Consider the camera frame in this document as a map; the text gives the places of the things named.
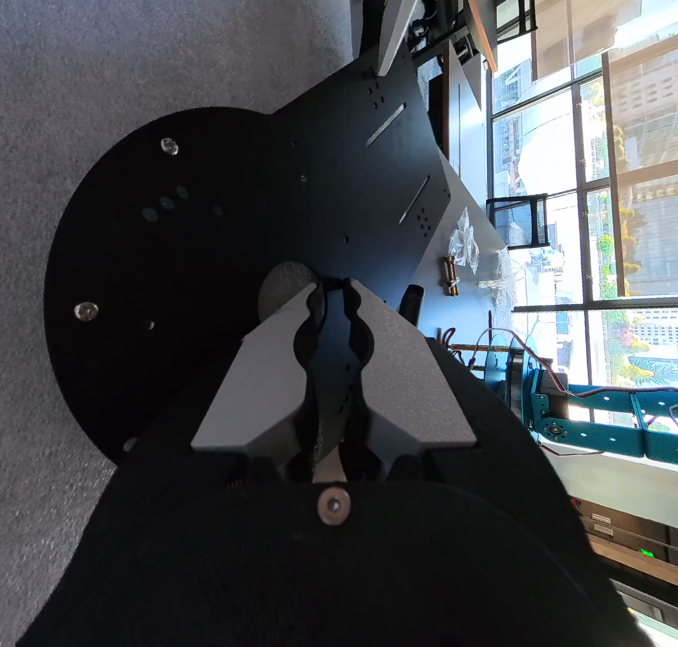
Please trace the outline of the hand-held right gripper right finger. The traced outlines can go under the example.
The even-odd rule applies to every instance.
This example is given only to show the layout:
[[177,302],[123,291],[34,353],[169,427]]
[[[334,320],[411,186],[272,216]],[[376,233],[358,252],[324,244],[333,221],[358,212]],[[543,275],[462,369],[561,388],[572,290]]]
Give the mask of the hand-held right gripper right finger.
[[344,281],[343,296],[359,362],[346,445],[379,462],[473,447],[476,435],[427,338],[356,279]]

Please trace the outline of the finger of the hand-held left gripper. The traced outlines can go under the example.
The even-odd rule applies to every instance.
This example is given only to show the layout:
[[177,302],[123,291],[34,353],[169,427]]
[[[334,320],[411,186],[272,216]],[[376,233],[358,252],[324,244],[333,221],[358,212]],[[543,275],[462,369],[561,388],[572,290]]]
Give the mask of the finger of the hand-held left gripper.
[[386,0],[380,27],[377,75],[385,76],[402,43],[418,0]]

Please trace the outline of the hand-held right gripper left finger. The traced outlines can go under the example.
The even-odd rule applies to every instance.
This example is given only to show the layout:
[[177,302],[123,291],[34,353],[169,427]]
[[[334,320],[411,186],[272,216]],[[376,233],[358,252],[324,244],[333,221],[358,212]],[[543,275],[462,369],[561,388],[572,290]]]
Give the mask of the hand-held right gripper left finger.
[[191,448],[275,466],[309,452],[318,432],[310,363],[324,318],[325,292],[311,282],[245,336]]

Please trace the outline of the black electric screwdriver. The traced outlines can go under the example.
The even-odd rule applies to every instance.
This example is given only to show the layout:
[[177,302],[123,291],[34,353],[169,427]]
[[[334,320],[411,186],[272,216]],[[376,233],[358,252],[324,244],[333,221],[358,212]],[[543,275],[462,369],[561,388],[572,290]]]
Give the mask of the black electric screwdriver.
[[418,284],[410,284],[402,296],[398,308],[399,315],[409,324],[418,328],[425,289]]

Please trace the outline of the black metal base plate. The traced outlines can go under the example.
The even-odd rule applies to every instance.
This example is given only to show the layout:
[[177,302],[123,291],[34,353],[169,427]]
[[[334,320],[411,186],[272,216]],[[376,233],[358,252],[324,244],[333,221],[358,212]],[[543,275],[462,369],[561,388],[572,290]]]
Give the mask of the black metal base plate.
[[[423,211],[426,221],[441,216],[441,203],[449,202],[445,177],[438,175],[440,159],[424,156],[424,130],[432,133],[428,146],[433,152],[438,147],[406,45],[384,77],[377,76],[376,48],[347,66],[352,72],[338,78],[342,90],[316,107],[320,128],[303,134],[328,148],[344,143],[332,136],[343,124],[352,136],[361,135],[358,176],[339,177],[338,184],[356,185],[363,200],[367,194],[380,200],[379,185],[391,180],[383,173],[394,171],[399,184],[385,197],[391,204],[377,207],[393,214],[391,208],[398,206],[395,225],[427,174],[433,194],[421,194],[414,219]],[[281,213],[283,205],[292,205],[293,228],[302,227],[302,204],[332,197],[336,188],[320,195],[320,186],[313,184],[321,173],[318,157],[311,158],[315,150],[303,148],[298,156],[289,138],[264,138],[258,156],[252,150],[247,156],[250,131],[243,148],[236,137],[244,117],[209,111],[216,108],[232,107],[166,115],[116,143],[75,190],[49,251],[43,314],[50,362],[75,420],[116,464],[125,442],[140,436],[188,381],[258,321],[256,286],[269,273],[268,264],[278,261],[270,241],[264,241],[268,225],[260,223],[255,205],[239,203],[250,194],[258,199],[264,178],[251,168],[267,166],[276,145],[283,157],[292,158],[292,176],[283,177],[284,193],[275,196],[282,202],[273,207]],[[163,137],[178,143],[177,156],[163,152]],[[348,256],[354,242],[345,238],[358,233],[358,251],[375,253],[377,244],[361,233],[371,209],[356,206],[357,222],[321,224],[329,242],[310,246]],[[423,227],[405,223],[405,231],[395,234],[405,252],[422,252],[430,244]],[[396,252],[395,259],[404,261],[405,252]],[[396,308],[419,264],[407,266],[409,279],[401,271],[395,275],[403,285],[398,292],[388,288],[387,279],[377,279],[377,271],[368,271],[368,280],[360,282],[369,287],[368,281],[376,280],[371,291],[384,288],[386,296],[378,297]],[[98,316],[79,321],[73,309],[86,301],[97,304]]]

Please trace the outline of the grey wooden-edged desk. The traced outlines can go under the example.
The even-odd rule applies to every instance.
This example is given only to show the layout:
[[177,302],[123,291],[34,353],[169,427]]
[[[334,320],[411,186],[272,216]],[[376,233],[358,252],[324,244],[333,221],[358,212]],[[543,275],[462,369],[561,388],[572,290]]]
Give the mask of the grey wooden-edged desk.
[[[595,55],[529,83],[525,61],[490,90],[493,198],[548,194],[550,245],[510,251],[525,268],[512,312],[489,290],[498,263],[481,247],[476,275],[456,266],[458,297],[441,292],[450,237],[431,244],[415,281],[426,290],[424,333],[449,342],[463,364],[509,329],[581,386],[677,388],[677,37]],[[640,402],[651,432],[677,436],[677,410]],[[677,464],[537,442],[570,494],[677,523]]]

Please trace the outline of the black mesh chair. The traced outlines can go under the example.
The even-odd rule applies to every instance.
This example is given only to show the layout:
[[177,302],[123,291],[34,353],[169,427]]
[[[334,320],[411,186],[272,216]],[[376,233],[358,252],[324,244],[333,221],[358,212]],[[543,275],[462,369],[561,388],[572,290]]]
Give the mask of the black mesh chair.
[[487,218],[508,251],[533,250],[550,245],[547,199],[548,194],[537,194],[487,200]]
[[505,43],[535,32],[536,0],[494,0],[497,43]]

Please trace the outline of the white foam sheet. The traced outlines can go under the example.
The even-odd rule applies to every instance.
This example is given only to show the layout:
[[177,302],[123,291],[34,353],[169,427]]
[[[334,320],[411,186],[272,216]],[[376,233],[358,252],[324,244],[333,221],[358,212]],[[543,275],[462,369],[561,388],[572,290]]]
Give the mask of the white foam sheet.
[[114,465],[55,381],[43,282],[96,160],[181,109],[271,113],[357,56],[362,0],[1,0],[1,645],[49,598]]

